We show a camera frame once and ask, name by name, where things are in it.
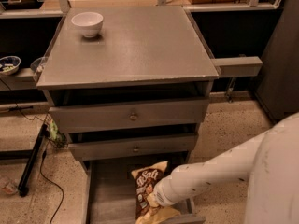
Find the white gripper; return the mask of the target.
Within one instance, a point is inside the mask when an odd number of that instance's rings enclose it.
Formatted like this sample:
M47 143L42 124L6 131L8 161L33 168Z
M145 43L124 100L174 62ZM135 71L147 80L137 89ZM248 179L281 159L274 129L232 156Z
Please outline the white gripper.
M177 194L171 186L170 176L161 179L154 187L154 191L148 195L147 201L150 207L170 206L179 202Z

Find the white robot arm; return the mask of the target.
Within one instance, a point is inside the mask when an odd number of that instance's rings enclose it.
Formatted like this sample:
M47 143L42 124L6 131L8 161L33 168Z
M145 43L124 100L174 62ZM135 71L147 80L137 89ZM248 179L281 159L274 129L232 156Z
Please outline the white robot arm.
M244 224L299 224L299 114L206 161L183 164L159 181L149 203L171 206L207 188L247 181Z

